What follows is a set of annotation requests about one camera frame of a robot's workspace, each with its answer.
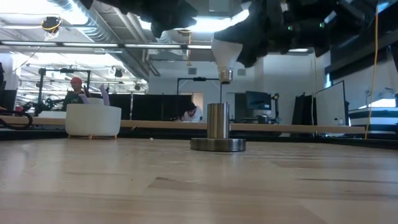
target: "black cable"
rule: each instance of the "black cable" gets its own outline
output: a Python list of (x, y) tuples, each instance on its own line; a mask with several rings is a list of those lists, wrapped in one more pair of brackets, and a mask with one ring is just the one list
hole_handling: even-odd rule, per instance
[(23, 125), (22, 127), (18, 126), (13, 126), (8, 123), (6, 123), (3, 119), (0, 118), (0, 125), (3, 125), (4, 127), (11, 129), (11, 130), (26, 130), (29, 127), (32, 126), (33, 124), (33, 118), (31, 115), (25, 113), (25, 112), (20, 112), (20, 111), (9, 111), (9, 110), (0, 110), (0, 115), (9, 115), (9, 114), (16, 114), (18, 116), (25, 116), (28, 119), (28, 123)]

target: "wood grain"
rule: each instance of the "wood grain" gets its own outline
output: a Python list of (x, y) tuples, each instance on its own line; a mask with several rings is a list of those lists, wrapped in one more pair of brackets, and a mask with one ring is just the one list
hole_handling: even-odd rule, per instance
[(327, 223), (398, 220), (397, 151), (249, 142), (0, 143), (0, 220), (29, 223)]
[[(0, 116), (0, 119), (10, 124), (26, 124), (27, 118)], [(65, 125), (65, 119), (34, 118), (33, 124)], [(122, 128), (164, 128), (164, 129), (201, 129), (207, 128), (206, 123), (184, 123), (170, 121), (121, 121)], [(346, 133), (363, 134), (363, 127), (349, 126), (309, 126), (309, 125), (274, 125), (274, 124), (231, 124), (232, 131), (278, 131), (282, 133)]]

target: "white planter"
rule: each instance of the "white planter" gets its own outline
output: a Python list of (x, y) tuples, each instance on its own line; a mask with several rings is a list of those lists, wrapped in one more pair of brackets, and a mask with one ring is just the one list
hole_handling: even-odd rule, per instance
[(116, 136), (121, 113), (121, 108), (113, 106), (69, 104), (65, 129), (71, 136)]
[(104, 99), (101, 98), (87, 98), (90, 104), (104, 105)]

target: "wooden table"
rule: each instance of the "wooden table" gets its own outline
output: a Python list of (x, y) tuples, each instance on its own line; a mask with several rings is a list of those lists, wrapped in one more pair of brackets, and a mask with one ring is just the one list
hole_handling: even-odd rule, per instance
[[(26, 124), (27, 118), (0, 116), (10, 124)], [(65, 125), (65, 119), (34, 118), (33, 124)], [(121, 121), (122, 128), (161, 128), (161, 129), (206, 129), (206, 123), (186, 123), (171, 121)], [(309, 125), (282, 125), (282, 124), (231, 124), (232, 131), (272, 131), (282, 133), (345, 133), (363, 134), (363, 127), (349, 126), (309, 126)]]
[(0, 142), (1, 224), (394, 224), (397, 151), (248, 142)]

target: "white bulb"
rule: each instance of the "white bulb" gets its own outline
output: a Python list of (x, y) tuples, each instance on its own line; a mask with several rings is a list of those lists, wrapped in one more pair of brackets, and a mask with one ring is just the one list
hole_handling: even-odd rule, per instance
[(220, 82), (229, 84), (233, 80), (236, 60), (243, 49), (243, 44), (213, 39), (211, 51), (216, 59)]

